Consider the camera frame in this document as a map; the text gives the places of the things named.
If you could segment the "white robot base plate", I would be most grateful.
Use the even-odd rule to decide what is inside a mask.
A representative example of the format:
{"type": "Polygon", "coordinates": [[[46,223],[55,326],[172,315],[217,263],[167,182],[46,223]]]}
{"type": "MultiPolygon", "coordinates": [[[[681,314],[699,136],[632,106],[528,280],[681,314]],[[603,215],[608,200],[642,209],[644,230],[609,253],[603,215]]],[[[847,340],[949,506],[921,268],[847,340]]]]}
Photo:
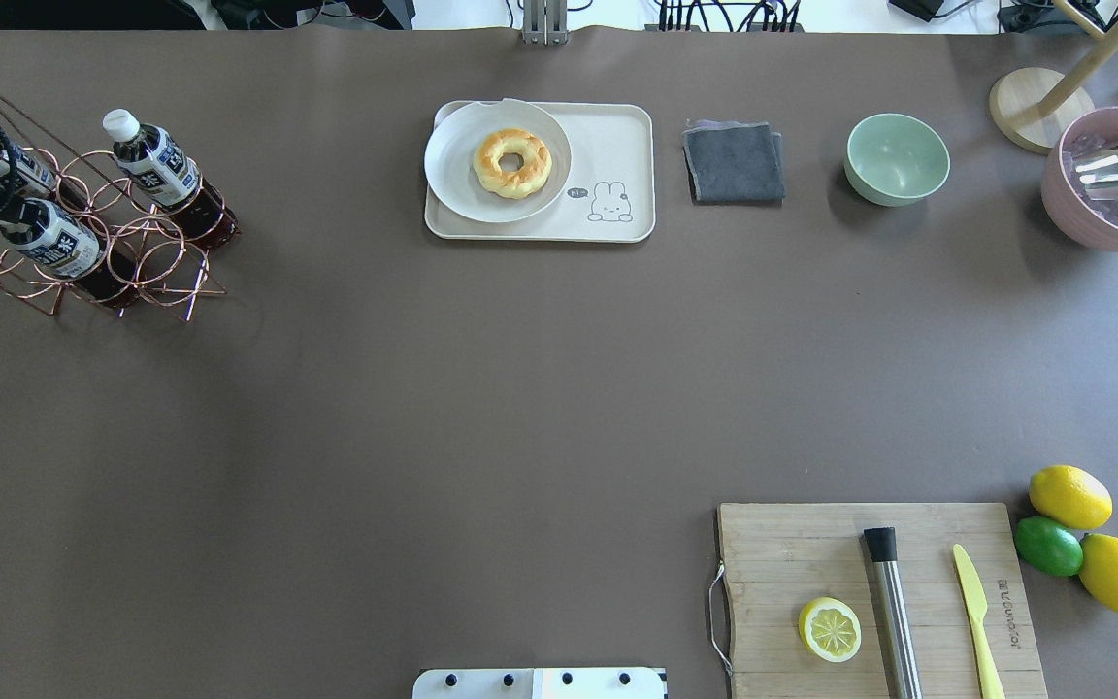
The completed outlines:
{"type": "Polygon", "coordinates": [[[664,669],[541,667],[430,669],[413,682],[413,698],[667,698],[664,669]]]}

